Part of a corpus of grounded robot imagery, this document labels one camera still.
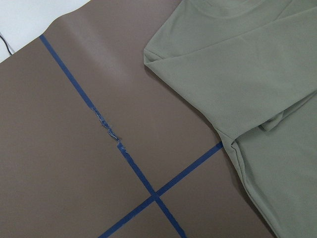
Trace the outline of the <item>olive green long-sleeve shirt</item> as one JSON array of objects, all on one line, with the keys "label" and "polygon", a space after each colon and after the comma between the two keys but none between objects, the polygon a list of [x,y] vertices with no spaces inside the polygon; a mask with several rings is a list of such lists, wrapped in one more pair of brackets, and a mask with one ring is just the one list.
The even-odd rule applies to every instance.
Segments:
[{"label": "olive green long-sleeve shirt", "polygon": [[316,237],[316,1],[184,0],[144,64],[213,125],[275,235]]}]

